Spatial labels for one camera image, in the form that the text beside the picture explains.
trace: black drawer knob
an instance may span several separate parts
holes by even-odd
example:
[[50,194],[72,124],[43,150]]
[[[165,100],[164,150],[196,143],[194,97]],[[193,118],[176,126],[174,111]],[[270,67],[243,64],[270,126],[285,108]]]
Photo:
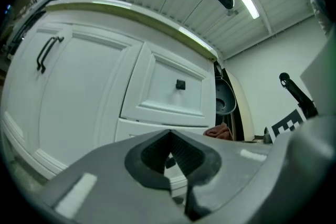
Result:
[[176,88],[178,90],[185,90],[185,81],[184,80],[177,80],[176,81]]

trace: ceiling light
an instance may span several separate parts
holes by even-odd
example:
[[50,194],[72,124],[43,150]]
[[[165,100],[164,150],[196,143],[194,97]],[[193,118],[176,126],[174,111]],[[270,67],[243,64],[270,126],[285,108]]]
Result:
[[248,11],[251,13],[252,18],[256,19],[259,17],[259,13],[257,11],[257,8],[254,6],[252,0],[241,0],[247,7]]

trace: countertop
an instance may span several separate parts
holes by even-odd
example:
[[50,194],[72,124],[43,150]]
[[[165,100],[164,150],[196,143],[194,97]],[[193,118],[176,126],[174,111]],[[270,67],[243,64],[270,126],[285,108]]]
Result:
[[45,9],[89,10],[124,17],[171,36],[212,62],[218,59],[217,52],[189,30],[156,12],[131,3],[118,0],[56,0],[50,2]]

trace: black cabinet handle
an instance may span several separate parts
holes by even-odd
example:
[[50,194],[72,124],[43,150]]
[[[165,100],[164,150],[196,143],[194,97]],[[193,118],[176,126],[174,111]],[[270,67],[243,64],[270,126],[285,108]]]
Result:
[[54,37],[49,38],[48,41],[44,44],[44,46],[43,46],[42,50],[40,51],[39,55],[37,56],[37,59],[36,59],[36,62],[37,62],[37,70],[40,70],[40,68],[41,68],[41,64],[39,63],[38,60],[40,59],[42,53],[44,52],[44,50],[46,49],[47,45],[49,44],[49,42],[50,42],[52,39],[55,39],[55,38],[54,38]]
[[184,80],[177,80],[176,81],[176,88],[178,90],[185,90],[185,81]]
[[46,71],[46,67],[44,66],[44,60],[46,59],[48,53],[50,52],[51,48],[53,47],[53,45],[56,43],[56,41],[59,41],[59,42],[62,42],[64,39],[64,37],[56,37],[54,38],[54,41],[50,44],[50,46],[48,47],[46,53],[44,54],[43,58],[42,58],[42,61],[41,61],[41,73],[43,74],[45,71]]

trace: drawer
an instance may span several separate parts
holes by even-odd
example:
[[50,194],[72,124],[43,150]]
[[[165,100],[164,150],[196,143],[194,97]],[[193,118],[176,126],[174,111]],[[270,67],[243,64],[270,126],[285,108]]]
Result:
[[[185,87],[178,87],[177,81]],[[160,124],[209,126],[214,123],[215,99],[210,62],[208,70],[204,70],[147,42],[135,64],[121,117]]]
[[203,133],[209,127],[184,127],[184,126],[171,126],[171,125],[159,125],[150,124],[144,122],[128,121],[125,119],[118,119],[117,132],[115,134],[115,142],[122,141],[135,137],[137,135],[142,135],[145,133],[155,132],[159,130],[173,129],[195,133],[198,135],[203,135]]
[[[204,131],[208,127],[205,128],[195,128],[195,127],[182,127],[182,126],[167,126],[167,125],[156,125],[156,124],[148,124],[141,122],[128,121],[124,119],[118,120],[117,132],[115,134],[115,142],[125,140],[131,137],[135,137],[137,135],[150,133],[159,130],[165,129],[175,129],[181,131],[187,131],[195,133],[195,135],[203,135]],[[183,175],[180,168],[175,165],[169,169],[166,169],[164,175],[170,179],[171,188],[176,195],[180,195],[181,191],[183,192],[185,186],[187,185],[187,181],[185,176]]]

